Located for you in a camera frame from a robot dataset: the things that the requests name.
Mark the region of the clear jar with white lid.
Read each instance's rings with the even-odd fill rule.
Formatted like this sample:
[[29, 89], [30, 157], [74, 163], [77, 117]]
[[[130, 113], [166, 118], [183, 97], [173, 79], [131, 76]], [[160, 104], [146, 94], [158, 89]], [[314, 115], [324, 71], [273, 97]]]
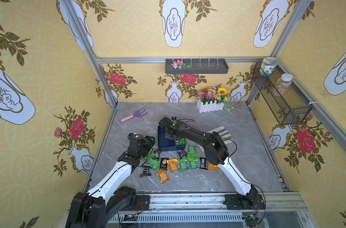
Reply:
[[284, 95], [292, 84], [293, 76], [291, 74], [285, 73], [277, 80], [273, 94], [276, 96]]

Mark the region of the black checkered cookie packet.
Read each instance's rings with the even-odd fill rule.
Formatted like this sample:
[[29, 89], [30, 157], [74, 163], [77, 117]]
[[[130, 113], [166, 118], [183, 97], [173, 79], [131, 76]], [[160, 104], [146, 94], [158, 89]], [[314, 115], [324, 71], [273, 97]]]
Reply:
[[152, 169], [151, 166], [141, 166], [141, 168], [143, 172], [140, 174], [140, 178], [152, 176], [152, 174], [150, 173], [150, 170]]

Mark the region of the jar with printed label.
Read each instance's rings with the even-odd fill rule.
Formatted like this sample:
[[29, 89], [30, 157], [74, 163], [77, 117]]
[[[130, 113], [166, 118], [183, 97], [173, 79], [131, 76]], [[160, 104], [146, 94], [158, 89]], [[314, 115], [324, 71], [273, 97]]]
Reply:
[[262, 60], [259, 68], [259, 74], [262, 76], [269, 77], [272, 75], [273, 70], [278, 65], [278, 59], [275, 57], [266, 57]]

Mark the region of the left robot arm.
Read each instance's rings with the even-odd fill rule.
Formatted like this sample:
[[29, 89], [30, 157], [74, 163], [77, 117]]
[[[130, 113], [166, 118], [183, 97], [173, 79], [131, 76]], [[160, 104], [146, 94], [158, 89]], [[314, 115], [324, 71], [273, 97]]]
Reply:
[[87, 192], [79, 192], [72, 200], [65, 227], [105, 228], [113, 216], [136, 205], [136, 190], [120, 186], [147, 157], [156, 140], [153, 136], [130, 133], [129, 146], [112, 170]]

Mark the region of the pink flowers on shelf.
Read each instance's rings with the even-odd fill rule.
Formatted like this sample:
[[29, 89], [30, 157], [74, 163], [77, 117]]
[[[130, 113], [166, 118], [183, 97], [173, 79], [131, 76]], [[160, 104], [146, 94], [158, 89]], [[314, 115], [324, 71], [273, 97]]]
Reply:
[[172, 69], [192, 69], [192, 65], [186, 65], [182, 60], [173, 61], [171, 64]]

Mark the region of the small circuit board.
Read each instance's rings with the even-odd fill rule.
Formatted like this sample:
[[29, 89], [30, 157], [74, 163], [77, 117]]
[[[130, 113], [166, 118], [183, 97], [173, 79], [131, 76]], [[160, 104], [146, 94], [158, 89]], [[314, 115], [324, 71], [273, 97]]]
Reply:
[[138, 215], [137, 214], [125, 214], [123, 221], [124, 222], [136, 222], [138, 219]]

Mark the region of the pink and purple garden rake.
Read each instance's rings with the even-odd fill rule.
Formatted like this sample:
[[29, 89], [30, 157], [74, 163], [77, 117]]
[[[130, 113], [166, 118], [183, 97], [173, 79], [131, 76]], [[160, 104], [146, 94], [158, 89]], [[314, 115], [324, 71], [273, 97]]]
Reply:
[[132, 118], [134, 118], [134, 117], [140, 118], [140, 117], [146, 115], [147, 113], [148, 113], [148, 112], [147, 112], [147, 111], [145, 110], [145, 108], [143, 107], [143, 108], [141, 108], [141, 109], [135, 111], [132, 115], [122, 118], [120, 121], [121, 121], [122, 123], [124, 123], [124, 122], [126, 122], [126, 121], [128, 121], [128, 120], [130, 120], [130, 119], [132, 119]]

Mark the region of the green cookie packet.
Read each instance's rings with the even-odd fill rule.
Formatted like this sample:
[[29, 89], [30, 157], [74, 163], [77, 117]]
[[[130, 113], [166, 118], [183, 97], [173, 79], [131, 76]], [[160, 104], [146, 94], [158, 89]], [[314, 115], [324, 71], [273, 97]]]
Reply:
[[196, 152], [196, 146], [188, 145], [187, 160], [196, 162], [199, 160], [198, 153]]
[[198, 158], [189, 157], [188, 162], [190, 163], [189, 169], [197, 169], [198, 168], [198, 162], [199, 162]]
[[149, 159], [147, 164], [151, 165], [153, 170], [159, 170], [160, 169], [160, 161], [155, 159]]
[[154, 159], [155, 158], [155, 152], [154, 150], [152, 149], [149, 153], [148, 153], [148, 156], [147, 156], [147, 160], [149, 159]]
[[188, 166], [187, 166], [188, 159], [187, 158], [178, 159], [177, 162], [180, 165], [180, 168], [179, 168], [180, 172], [184, 172], [184, 171], [188, 170]]

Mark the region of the white picket fence flower planter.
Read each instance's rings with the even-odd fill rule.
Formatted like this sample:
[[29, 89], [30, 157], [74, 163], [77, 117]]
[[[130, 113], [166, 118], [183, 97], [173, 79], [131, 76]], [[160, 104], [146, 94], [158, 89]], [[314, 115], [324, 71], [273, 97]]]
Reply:
[[199, 113], [223, 110], [230, 99], [228, 89], [220, 86], [207, 86], [199, 90], [196, 97]]

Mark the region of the dark blue storage box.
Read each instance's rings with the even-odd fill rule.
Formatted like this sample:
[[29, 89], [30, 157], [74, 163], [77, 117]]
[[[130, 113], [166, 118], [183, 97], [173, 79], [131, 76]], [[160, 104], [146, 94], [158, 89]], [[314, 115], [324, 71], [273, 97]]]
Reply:
[[165, 130], [162, 128], [162, 126], [159, 126], [158, 127], [158, 148], [162, 152], [181, 151], [186, 148], [186, 145], [176, 146], [175, 141], [168, 140], [165, 137]]

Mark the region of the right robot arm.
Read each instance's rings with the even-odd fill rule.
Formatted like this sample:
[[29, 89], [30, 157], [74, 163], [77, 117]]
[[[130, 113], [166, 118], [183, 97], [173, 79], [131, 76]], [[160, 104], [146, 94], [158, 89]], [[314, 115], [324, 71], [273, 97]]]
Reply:
[[159, 126], [165, 131], [165, 138], [178, 141], [181, 138], [188, 139], [204, 150], [206, 159], [212, 165], [227, 176], [233, 184], [236, 194], [225, 195], [224, 205], [229, 210], [265, 210], [266, 200], [263, 191], [257, 185], [251, 184], [240, 173], [231, 159], [227, 145], [218, 132], [203, 132], [182, 120], [170, 120], [167, 117], [159, 121]]

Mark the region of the small checkered black packet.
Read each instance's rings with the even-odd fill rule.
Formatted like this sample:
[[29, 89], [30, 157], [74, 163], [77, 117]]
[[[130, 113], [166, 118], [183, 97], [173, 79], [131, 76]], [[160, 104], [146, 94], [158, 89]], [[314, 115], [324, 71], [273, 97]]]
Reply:
[[154, 151], [154, 159], [159, 161], [161, 153], [162, 153], [161, 151]]

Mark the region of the green packet in box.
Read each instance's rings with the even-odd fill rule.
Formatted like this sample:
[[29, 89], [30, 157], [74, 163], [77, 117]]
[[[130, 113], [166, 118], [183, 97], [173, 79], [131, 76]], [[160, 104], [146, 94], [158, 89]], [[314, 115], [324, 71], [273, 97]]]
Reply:
[[179, 141], [175, 143], [176, 146], [186, 145], [185, 138], [181, 138]]

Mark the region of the orange cookie packet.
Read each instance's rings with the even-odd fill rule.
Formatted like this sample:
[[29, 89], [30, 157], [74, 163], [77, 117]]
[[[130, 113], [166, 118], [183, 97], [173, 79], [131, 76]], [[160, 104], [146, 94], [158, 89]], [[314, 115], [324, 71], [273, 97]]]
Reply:
[[177, 159], [170, 159], [167, 161], [167, 164], [170, 167], [171, 173], [174, 173], [175, 171], [179, 171]]
[[215, 166], [215, 165], [212, 165], [212, 164], [209, 164], [208, 165], [208, 170], [212, 170], [212, 171], [219, 171], [220, 168], [218, 166]]
[[160, 178], [160, 183], [161, 184], [164, 184], [165, 182], [170, 180], [169, 177], [167, 176], [167, 171], [166, 170], [159, 171], [156, 174], [156, 176]]

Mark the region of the grey wall shelf tray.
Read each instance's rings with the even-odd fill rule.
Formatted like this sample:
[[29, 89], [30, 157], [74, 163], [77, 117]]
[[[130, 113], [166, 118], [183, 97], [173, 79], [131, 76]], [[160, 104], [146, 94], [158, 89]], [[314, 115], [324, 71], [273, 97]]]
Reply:
[[[182, 60], [186, 65], [192, 65], [192, 69], [172, 69], [173, 61]], [[171, 58], [165, 59], [166, 74], [227, 74], [229, 65], [224, 58]]]

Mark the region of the white and green garden glove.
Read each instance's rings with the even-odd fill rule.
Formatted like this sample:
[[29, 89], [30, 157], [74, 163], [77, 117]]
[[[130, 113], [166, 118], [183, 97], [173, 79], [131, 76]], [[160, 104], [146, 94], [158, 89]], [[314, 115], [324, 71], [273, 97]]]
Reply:
[[226, 129], [224, 126], [216, 127], [212, 130], [206, 131], [205, 133], [212, 134], [213, 132], [217, 132], [226, 145], [232, 143], [231, 134], [229, 133], [229, 130]]

